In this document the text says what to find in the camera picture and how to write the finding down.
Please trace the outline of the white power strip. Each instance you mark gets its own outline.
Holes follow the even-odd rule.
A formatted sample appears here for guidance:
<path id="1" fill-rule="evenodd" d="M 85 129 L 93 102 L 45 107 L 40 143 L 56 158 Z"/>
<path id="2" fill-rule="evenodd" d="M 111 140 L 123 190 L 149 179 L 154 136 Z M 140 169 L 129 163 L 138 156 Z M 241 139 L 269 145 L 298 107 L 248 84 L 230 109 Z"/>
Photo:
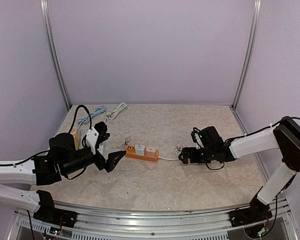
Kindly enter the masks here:
<path id="1" fill-rule="evenodd" d="M 105 150 L 105 143 L 104 142 L 100 143 L 97 150 L 99 151 L 100 154 L 103 155 L 104 154 L 104 150 Z"/>

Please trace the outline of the orange power strip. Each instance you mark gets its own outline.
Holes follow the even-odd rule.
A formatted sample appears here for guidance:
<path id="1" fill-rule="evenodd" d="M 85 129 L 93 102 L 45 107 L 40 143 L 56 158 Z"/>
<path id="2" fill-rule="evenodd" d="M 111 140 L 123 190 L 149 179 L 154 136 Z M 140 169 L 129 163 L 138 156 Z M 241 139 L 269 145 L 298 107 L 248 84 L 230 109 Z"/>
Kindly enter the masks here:
<path id="1" fill-rule="evenodd" d="M 127 145 L 125 156 L 127 158 L 143 160 L 148 162 L 157 162 L 159 158 L 159 151 L 152 146 L 145 147 L 144 145 Z"/>

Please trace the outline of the yellow cube socket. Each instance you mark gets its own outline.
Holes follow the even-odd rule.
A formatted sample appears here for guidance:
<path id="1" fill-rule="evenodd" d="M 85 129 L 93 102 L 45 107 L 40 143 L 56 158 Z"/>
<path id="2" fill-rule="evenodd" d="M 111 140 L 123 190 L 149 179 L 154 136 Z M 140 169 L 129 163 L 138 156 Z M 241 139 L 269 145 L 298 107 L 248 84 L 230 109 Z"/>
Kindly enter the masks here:
<path id="1" fill-rule="evenodd" d="M 73 138 L 74 138 L 75 149 L 78 150 L 79 146 L 80 146 L 80 137 L 77 137 L 76 135 L 74 135 Z"/>

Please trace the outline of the white usb charger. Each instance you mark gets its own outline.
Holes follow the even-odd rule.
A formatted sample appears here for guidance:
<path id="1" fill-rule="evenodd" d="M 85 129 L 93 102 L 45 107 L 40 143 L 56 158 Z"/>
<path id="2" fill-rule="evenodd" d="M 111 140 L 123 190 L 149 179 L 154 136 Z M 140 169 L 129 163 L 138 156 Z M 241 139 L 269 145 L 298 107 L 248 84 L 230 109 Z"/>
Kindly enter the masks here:
<path id="1" fill-rule="evenodd" d="M 136 144 L 135 146 L 134 146 L 134 149 L 135 149 L 135 154 L 137 155 L 137 156 L 144 156 L 145 155 L 145 146 L 144 145 L 140 145 L 140 144 Z"/>

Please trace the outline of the pink plug adapter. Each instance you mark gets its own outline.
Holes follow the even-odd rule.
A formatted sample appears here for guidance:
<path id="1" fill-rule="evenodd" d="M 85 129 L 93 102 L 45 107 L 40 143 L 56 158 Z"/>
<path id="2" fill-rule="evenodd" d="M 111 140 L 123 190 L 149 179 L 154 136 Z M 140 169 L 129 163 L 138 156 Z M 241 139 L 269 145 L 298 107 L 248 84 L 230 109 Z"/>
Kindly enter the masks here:
<path id="1" fill-rule="evenodd" d="M 156 152 L 157 152 L 157 149 L 153 146 L 147 146 L 145 149 L 145 154 L 149 158 L 155 158 Z"/>

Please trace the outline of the beige cube socket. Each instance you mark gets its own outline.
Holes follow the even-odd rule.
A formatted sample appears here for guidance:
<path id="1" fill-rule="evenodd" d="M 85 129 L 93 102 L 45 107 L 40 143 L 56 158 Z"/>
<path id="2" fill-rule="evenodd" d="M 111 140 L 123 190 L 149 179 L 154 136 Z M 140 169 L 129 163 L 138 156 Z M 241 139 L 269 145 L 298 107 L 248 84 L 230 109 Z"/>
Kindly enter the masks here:
<path id="1" fill-rule="evenodd" d="M 81 135 L 80 130 L 77 127 L 74 127 L 70 133 L 76 138 L 79 138 Z"/>

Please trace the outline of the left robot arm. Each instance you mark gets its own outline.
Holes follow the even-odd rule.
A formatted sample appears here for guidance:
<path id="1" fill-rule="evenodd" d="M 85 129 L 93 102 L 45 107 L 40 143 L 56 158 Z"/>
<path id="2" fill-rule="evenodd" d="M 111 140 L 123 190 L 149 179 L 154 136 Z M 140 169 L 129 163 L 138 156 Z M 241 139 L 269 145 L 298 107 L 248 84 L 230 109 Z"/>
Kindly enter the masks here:
<path id="1" fill-rule="evenodd" d="M 0 203 L 38 213 L 53 223 L 60 218 L 60 211 L 54 205 L 47 191 L 29 191 L 14 188 L 13 184 L 48 186 L 66 179 L 73 181 L 94 165 L 98 170 L 110 173 L 126 155 L 126 151 L 111 152 L 104 157 L 100 146 L 109 139 L 108 126 L 104 121 L 93 124 L 92 115 L 85 105 L 78 105 L 76 112 L 84 109 L 88 117 L 88 130 L 78 140 L 74 130 L 77 113 L 71 126 L 49 139 L 49 148 L 19 161 L 0 161 Z"/>

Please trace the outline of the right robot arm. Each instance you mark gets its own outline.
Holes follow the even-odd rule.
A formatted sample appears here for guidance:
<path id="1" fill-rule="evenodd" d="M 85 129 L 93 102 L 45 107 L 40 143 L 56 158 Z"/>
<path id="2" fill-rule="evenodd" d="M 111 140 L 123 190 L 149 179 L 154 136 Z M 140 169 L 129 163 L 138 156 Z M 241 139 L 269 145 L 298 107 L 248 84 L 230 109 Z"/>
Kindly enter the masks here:
<path id="1" fill-rule="evenodd" d="M 265 212 L 265 206 L 285 190 L 300 172 L 300 125 L 298 117 L 285 116 L 252 133 L 223 140 L 214 126 L 202 130 L 193 128 L 191 137 L 196 147 L 184 147 L 178 159 L 183 164 L 205 164 L 213 161 L 221 164 L 248 155 L 279 149 L 281 164 L 254 197 L 254 203 L 246 210 L 246 218 L 256 222 Z"/>

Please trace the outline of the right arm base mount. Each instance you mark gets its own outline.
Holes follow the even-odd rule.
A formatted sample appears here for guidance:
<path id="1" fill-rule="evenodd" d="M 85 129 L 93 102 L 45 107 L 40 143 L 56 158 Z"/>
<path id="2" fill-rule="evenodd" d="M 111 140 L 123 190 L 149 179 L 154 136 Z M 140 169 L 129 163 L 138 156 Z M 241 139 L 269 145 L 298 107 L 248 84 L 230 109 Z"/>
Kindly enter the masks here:
<path id="1" fill-rule="evenodd" d="M 240 227 L 264 221 L 273 217 L 269 204 L 263 204 L 257 198 L 253 198 L 249 207 L 236 208 L 229 212 L 232 227 Z"/>

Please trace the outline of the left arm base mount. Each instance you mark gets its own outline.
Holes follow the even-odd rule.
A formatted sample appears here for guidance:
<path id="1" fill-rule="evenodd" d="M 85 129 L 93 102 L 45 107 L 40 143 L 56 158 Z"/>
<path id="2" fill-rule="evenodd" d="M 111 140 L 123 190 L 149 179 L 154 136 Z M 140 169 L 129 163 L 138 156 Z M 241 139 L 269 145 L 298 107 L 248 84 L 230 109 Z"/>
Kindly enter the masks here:
<path id="1" fill-rule="evenodd" d="M 33 218 L 60 227 L 74 228 L 78 213 L 71 210 L 56 208 L 54 203 L 40 203 Z"/>

